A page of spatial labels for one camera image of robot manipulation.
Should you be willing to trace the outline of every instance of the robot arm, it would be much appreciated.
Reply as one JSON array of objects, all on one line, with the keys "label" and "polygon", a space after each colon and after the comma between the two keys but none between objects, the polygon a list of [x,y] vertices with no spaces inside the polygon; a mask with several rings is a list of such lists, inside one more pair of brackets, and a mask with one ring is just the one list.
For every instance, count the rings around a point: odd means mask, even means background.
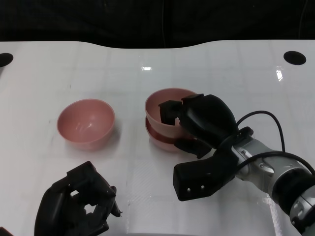
[{"label": "robot arm", "polygon": [[208,159],[175,166],[173,185],[179,200],[211,196],[236,176],[268,193],[303,236],[315,235],[315,171],[308,163],[269,149],[252,137],[249,127],[239,130],[232,112],[213,95],[165,102],[160,110],[162,122],[179,118],[186,131],[216,149]]}]

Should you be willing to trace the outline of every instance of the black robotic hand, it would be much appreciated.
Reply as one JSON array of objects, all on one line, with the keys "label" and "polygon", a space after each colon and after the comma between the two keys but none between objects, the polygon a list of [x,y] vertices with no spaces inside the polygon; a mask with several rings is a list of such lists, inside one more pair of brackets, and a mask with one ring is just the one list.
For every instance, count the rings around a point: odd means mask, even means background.
[{"label": "black robotic hand", "polygon": [[[108,230],[109,214],[121,215],[115,201],[116,187],[86,162],[67,172],[44,194],[35,222],[35,236],[96,236]],[[96,206],[86,214],[84,207]]]}]

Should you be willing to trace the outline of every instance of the white table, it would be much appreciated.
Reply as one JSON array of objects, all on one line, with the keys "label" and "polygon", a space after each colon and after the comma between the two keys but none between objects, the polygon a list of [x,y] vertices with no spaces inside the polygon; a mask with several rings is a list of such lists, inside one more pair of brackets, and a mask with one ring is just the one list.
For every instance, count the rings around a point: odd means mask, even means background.
[{"label": "white table", "polygon": [[[283,59],[303,53],[301,66]],[[315,166],[315,41],[221,41],[181,49],[113,49],[82,42],[2,42],[14,61],[0,73],[0,226],[32,236],[43,193],[90,160],[118,189],[115,234],[297,236],[288,217],[251,183],[233,180],[213,196],[179,202],[173,167],[195,160],[157,149],[144,127],[144,102],[168,87],[219,96],[236,119],[254,110],[274,113],[288,152]],[[58,115],[83,98],[108,102],[117,117],[110,145],[98,152],[68,147]],[[243,124],[270,148],[278,129],[264,115]]]}]

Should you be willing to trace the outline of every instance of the bowl rim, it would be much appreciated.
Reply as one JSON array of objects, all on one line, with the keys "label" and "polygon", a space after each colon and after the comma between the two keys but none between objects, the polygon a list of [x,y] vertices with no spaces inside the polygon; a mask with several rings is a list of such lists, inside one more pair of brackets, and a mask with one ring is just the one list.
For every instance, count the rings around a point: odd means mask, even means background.
[{"label": "bowl rim", "polygon": [[156,94],[156,93],[158,93],[158,92],[161,92],[161,91],[163,91],[163,90],[170,90],[170,89],[180,89],[180,90],[185,90],[185,91],[188,91],[188,92],[192,92],[192,93],[194,93],[194,94],[197,94],[196,92],[191,91],[191,90],[189,90],[189,89],[185,89],[185,88],[163,88],[163,89],[160,89],[160,90],[158,90],[158,91],[155,91],[154,93],[152,93],[152,94],[147,98],[147,100],[146,100],[146,102],[145,102],[145,104],[144,104],[144,110],[145,110],[145,112],[146,112],[147,117],[149,117],[150,119],[154,120],[155,122],[157,122],[157,123],[159,123],[159,124],[162,124],[162,125],[165,125],[165,126],[175,127],[175,126],[170,125],[170,124],[163,124],[162,122],[160,122],[160,121],[154,119],[152,116],[150,116],[150,114],[149,114],[148,111],[147,111],[147,102],[148,102],[148,100],[149,100],[149,98],[150,98],[151,96],[153,96],[154,94]]},{"label": "bowl rim", "polygon": [[[113,116],[114,116],[113,123],[112,123],[112,125],[110,126],[110,128],[108,129],[108,131],[107,131],[102,137],[100,137],[100,138],[97,138],[97,139],[94,139],[94,140],[91,140],[91,141],[87,141],[87,142],[75,142],[75,141],[71,141],[71,140],[67,139],[64,135],[62,135],[61,132],[60,132],[60,130],[59,130],[58,124],[59,124],[60,117],[61,117],[61,115],[64,113],[64,111],[65,111],[67,108],[69,108],[70,106],[72,106],[72,105],[74,105],[74,104],[76,104],[76,103],[83,102],[83,101],[88,101],[88,100],[89,100],[89,101],[102,102],[102,103],[104,103],[105,105],[107,105],[107,106],[110,108],[111,112],[113,113]],[[70,105],[66,106],[66,107],[63,109],[63,111],[60,113],[60,115],[59,115],[59,117],[58,117],[58,119],[57,119],[57,130],[58,130],[58,133],[59,133],[65,140],[67,140],[68,142],[71,142],[71,143],[74,143],[74,144],[90,144],[90,143],[93,143],[93,142],[95,142],[95,141],[101,140],[101,139],[103,139],[106,135],[108,135],[108,134],[113,130],[113,128],[114,128],[115,119],[116,119],[116,116],[115,116],[114,109],[113,109],[107,102],[104,102],[103,100],[100,100],[100,99],[85,98],[85,99],[81,99],[81,100],[75,101],[75,102],[71,103]]]}]

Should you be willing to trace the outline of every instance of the black hole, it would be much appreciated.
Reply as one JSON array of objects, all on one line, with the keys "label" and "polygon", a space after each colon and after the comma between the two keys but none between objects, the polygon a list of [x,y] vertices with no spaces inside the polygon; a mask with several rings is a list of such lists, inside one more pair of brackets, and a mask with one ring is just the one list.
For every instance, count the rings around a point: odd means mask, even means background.
[{"label": "black hole", "polygon": [[10,53],[0,54],[0,67],[9,65],[13,61],[13,55]]},{"label": "black hole", "polygon": [[306,62],[306,57],[302,53],[295,51],[286,52],[283,58],[292,65],[303,65]]}]

